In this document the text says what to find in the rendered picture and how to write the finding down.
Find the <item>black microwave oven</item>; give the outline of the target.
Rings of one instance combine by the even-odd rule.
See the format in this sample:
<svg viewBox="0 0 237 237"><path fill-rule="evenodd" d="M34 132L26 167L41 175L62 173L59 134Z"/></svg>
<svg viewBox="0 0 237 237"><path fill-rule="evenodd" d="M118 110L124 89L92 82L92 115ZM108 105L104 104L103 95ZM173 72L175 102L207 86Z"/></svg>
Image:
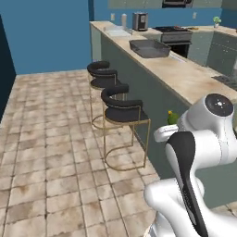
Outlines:
<svg viewBox="0 0 237 237"><path fill-rule="evenodd" d="M163 0L162 7L192 7L193 0Z"/></svg>

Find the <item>pale sink basin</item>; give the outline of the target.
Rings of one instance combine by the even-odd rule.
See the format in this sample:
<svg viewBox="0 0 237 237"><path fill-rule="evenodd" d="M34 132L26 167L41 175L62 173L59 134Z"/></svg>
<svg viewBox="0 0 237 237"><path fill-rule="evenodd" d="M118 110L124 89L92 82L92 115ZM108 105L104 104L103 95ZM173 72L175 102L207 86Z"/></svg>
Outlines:
<svg viewBox="0 0 237 237"><path fill-rule="evenodd" d="M104 27L104 31L111 37L127 37L132 36L132 31L122 26Z"/></svg>

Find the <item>green and yellow small object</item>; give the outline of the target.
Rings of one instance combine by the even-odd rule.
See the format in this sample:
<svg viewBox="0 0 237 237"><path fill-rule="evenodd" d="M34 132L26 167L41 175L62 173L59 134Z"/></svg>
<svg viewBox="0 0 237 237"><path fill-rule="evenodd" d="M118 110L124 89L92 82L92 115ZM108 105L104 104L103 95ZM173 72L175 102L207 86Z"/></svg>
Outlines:
<svg viewBox="0 0 237 237"><path fill-rule="evenodd" d="M176 124L178 119L179 115L177 113L174 113L171 110L168 112L168 125Z"/></svg>

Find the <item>grey-green base cupboards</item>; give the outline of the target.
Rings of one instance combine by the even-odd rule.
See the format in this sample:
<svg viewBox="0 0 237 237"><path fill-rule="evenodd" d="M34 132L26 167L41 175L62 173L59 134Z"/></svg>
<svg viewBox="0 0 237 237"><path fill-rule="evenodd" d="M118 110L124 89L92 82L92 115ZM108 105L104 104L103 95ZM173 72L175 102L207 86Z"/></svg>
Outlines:
<svg viewBox="0 0 237 237"><path fill-rule="evenodd" d="M219 31L194 31L188 58L230 77L237 60L237 36Z"/></svg>

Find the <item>black gold-framed bar stool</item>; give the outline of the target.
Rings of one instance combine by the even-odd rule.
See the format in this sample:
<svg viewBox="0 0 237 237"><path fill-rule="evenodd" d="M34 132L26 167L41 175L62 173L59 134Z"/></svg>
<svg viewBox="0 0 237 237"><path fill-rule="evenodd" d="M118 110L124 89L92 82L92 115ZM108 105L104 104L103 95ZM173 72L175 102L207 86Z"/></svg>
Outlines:
<svg viewBox="0 0 237 237"><path fill-rule="evenodd" d="M115 85L120 85L118 72L110 67L110 63L105 60L95 61L87 66L89 94L92 89L102 91Z"/></svg>
<svg viewBox="0 0 237 237"><path fill-rule="evenodd" d="M134 144L134 135L135 135L135 127L137 125L146 124L147 125L147 133L146 133L146 142L144 146L144 155L143 155L143 163L139 168L144 168L146 165L148 144L149 144L149 135L150 135L150 127L151 127L151 119L143 111L143 101L142 100L126 100L123 98L122 100L117 99L118 94L125 95L129 92L130 87L128 84L119 84L114 85L112 87L105 88L101 92L101 99L103 101L103 149L104 149L104 161L111 168L116 171L130 171L135 169L133 168L118 168L113 167L108 163L108 156L119 149L133 147ZM106 126L106 122L111 124L115 124L115 129L123 126L132 127L131 134L131 143L123 146L118 146L106 150L106 131L108 127Z"/></svg>

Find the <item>grey-green wall cupboards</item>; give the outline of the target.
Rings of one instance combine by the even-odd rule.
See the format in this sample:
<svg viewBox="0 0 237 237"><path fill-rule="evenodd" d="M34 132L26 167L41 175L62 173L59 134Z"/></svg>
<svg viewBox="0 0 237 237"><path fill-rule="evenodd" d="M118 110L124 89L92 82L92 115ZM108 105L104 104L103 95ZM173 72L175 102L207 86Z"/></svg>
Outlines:
<svg viewBox="0 0 237 237"><path fill-rule="evenodd" d="M163 0L107 0L110 8L161 8ZM193 0L195 8L237 9L237 0Z"/></svg>

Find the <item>teal island counter cabinet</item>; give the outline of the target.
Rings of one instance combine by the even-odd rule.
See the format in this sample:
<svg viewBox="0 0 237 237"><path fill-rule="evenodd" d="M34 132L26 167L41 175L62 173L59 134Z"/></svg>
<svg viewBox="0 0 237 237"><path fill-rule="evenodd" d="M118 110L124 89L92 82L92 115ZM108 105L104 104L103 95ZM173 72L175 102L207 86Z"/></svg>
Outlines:
<svg viewBox="0 0 237 237"><path fill-rule="evenodd" d="M138 32L128 37L112 37L109 21L91 23L94 60L107 60L118 71L121 82L130 86L128 97L141 99L143 110L151 119L151 130L167 124L170 110L183 114L189 106L206 94L223 94L234 104L233 125L237 127L237 92L214 79L215 73L187 59L172 54L168 57L146 59L130 49L130 40L138 40ZM237 161L223 166L204 168L196 176L205 185L205 202L210 208L237 202Z"/></svg>

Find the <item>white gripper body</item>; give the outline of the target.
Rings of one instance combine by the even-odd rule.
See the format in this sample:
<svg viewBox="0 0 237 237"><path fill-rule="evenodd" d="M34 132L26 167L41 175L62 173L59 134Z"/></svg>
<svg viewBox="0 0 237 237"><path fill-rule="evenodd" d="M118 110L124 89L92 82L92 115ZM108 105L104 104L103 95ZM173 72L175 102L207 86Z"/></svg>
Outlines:
<svg viewBox="0 0 237 237"><path fill-rule="evenodd" d="M178 130L179 127L176 124L162 126L154 132L155 141L157 143L165 142L173 133L177 132Z"/></svg>

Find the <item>black and steel stove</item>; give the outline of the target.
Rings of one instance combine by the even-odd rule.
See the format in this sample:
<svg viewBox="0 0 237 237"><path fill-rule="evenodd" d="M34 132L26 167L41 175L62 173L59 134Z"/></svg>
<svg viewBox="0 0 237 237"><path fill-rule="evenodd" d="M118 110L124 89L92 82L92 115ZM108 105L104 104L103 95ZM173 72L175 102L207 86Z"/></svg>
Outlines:
<svg viewBox="0 0 237 237"><path fill-rule="evenodd" d="M160 41L166 44L176 54L187 57L192 44L192 32L179 26L155 27L161 32Z"/></svg>

